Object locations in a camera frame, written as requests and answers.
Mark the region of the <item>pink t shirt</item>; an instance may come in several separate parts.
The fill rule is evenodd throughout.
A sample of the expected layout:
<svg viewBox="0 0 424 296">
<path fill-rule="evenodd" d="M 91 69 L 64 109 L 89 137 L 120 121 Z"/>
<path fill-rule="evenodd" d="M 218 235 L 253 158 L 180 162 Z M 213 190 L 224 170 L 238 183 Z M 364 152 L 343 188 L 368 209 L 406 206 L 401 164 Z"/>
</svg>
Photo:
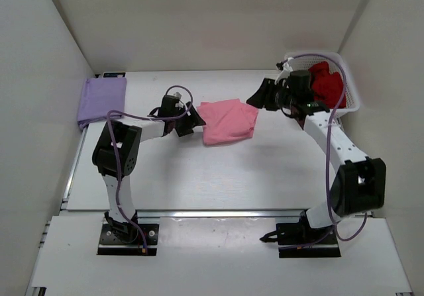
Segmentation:
<svg viewBox="0 0 424 296">
<path fill-rule="evenodd" d="M 239 99 L 229 99 L 201 102 L 197 112 L 205 121 L 204 145 L 215 146 L 252 138 L 259 110 Z"/>
</svg>

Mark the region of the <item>red t shirt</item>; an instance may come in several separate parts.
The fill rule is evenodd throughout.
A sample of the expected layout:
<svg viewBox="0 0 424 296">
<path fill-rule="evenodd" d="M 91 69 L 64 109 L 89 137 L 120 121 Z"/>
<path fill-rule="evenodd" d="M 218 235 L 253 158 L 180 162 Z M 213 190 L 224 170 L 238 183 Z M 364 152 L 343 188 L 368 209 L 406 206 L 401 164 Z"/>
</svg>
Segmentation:
<svg viewBox="0 0 424 296">
<path fill-rule="evenodd" d="M 322 101 L 332 109 L 343 91 L 343 79 L 339 72 L 330 72 L 328 62 L 320 62 L 309 68 L 311 88 L 316 101 Z"/>
</svg>

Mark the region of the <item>purple t shirt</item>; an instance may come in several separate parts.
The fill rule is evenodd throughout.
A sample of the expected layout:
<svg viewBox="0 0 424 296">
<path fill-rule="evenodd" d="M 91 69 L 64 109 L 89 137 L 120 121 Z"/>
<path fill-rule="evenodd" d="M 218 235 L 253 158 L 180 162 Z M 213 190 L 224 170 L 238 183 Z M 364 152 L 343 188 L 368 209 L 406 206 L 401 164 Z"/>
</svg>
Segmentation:
<svg viewBox="0 0 424 296">
<path fill-rule="evenodd" d="M 125 110 L 127 79 L 125 77 L 99 77 L 87 79 L 83 85 L 77 114 L 78 126 L 102 121 L 110 110 Z"/>
</svg>

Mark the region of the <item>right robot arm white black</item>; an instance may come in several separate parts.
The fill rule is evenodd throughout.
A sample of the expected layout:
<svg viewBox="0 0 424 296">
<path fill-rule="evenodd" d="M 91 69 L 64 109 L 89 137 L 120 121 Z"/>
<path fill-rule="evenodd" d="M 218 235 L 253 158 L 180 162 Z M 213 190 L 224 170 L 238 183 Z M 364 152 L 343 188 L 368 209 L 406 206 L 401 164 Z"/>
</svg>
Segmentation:
<svg viewBox="0 0 424 296">
<path fill-rule="evenodd" d="M 316 141 L 325 154 L 325 168 L 333 168 L 334 179 L 325 178 L 325 202 L 300 214 L 295 224 L 280 225 L 265 234 L 262 242 L 294 237 L 291 249 L 310 248 L 337 233 L 346 217 L 367 213 L 384 206 L 386 165 L 357 148 L 335 122 L 335 109 L 315 98 L 311 74 L 306 70 L 290 72 L 279 81 L 264 79 L 247 104 L 257 109 L 281 111 Z"/>
</svg>

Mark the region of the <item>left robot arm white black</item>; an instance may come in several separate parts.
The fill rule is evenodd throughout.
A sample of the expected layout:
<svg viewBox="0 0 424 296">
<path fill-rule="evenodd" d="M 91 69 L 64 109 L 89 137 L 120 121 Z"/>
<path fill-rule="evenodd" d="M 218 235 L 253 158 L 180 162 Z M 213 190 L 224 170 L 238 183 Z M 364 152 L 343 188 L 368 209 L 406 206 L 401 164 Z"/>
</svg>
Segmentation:
<svg viewBox="0 0 424 296">
<path fill-rule="evenodd" d="M 193 129 L 204 126 L 193 106 L 193 102 L 181 102 L 178 94 L 165 94 L 161 106 L 147 117 L 137 117 L 120 111 L 109 111 L 102 133 L 92 155 L 105 182 L 109 210 L 105 220 L 111 232 L 125 244 L 139 244 L 147 249 L 147 237 L 138 223 L 134 207 L 130 174 L 132 174 L 142 142 L 162 138 L 176 131 L 179 137 L 193 133 Z"/>
</svg>

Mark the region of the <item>white plastic basket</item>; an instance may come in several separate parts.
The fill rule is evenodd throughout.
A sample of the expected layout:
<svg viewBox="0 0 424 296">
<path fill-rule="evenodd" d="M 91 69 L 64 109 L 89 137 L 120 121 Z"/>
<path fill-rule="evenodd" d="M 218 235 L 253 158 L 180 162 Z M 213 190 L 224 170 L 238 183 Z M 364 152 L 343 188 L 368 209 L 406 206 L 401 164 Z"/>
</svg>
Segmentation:
<svg viewBox="0 0 424 296">
<path fill-rule="evenodd" d="M 293 71 L 308 70 L 313 65 L 326 61 L 329 64 L 329 69 L 331 73 L 340 73 L 342 79 L 344 80 L 345 90 L 342 103 L 339 105 L 334 115 L 335 118 L 340 118 L 347 113 L 359 110 L 360 97 L 356 88 L 356 84 L 354 82 L 354 78 L 350 72 L 350 68 L 339 54 L 322 50 L 314 50 L 311 52 L 306 50 L 298 52 L 288 52 L 284 56 L 284 60 L 289 57 L 293 57 L 293 60 L 290 62 Z"/>
</svg>

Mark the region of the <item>aluminium rail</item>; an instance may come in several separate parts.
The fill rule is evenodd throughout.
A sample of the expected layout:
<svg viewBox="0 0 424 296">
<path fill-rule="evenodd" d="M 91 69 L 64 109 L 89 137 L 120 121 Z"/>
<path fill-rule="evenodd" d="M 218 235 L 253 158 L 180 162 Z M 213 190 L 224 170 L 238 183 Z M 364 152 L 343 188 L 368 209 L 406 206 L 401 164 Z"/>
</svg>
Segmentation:
<svg viewBox="0 0 424 296">
<path fill-rule="evenodd" d="M 138 210 L 140 218 L 162 218 L 170 217 L 177 219 L 186 218 L 296 218 L 301 210 L 281 209 L 248 209 L 248 210 Z"/>
</svg>

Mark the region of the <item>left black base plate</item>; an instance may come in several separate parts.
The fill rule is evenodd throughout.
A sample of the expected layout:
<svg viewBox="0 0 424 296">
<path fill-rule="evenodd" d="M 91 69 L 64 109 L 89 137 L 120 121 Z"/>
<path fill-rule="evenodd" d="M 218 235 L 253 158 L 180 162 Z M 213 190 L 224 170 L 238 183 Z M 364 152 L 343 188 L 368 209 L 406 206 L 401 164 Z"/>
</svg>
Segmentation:
<svg viewBox="0 0 424 296">
<path fill-rule="evenodd" d="M 97 247 L 97 254 L 101 256 L 156 256 L 159 224 L 141 224 L 145 235 L 147 248 L 143 246 L 141 235 L 120 235 L 113 230 L 110 224 L 102 224 Z"/>
</svg>

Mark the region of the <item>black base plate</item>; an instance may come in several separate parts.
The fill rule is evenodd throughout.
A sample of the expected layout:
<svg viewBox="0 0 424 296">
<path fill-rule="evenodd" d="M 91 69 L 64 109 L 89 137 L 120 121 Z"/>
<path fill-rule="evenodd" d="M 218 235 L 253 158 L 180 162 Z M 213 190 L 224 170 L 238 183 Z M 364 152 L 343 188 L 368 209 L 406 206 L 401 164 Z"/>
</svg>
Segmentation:
<svg viewBox="0 0 424 296">
<path fill-rule="evenodd" d="M 279 258 L 340 258 L 339 242 L 331 227 L 305 230 L 298 223 L 278 223 Z"/>
<path fill-rule="evenodd" d="M 141 224 L 145 235 L 147 248 L 143 246 L 141 235 L 120 235 L 113 230 L 110 224 L 102 224 L 97 247 L 97 254 L 101 256 L 156 256 L 159 224 Z"/>
</svg>

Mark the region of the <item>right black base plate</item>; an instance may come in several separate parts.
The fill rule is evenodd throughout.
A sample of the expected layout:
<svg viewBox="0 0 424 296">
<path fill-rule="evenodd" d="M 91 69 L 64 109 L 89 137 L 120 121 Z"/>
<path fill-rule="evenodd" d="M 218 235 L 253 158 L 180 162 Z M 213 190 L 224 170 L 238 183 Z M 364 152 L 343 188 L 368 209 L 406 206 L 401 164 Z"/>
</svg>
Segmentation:
<svg viewBox="0 0 424 296">
<path fill-rule="evenodd" d="M 339 242 L 331 227 L 305 230 L 298 223 L 278 223 L 279 258 L 340 258 Z"/>
</svg>

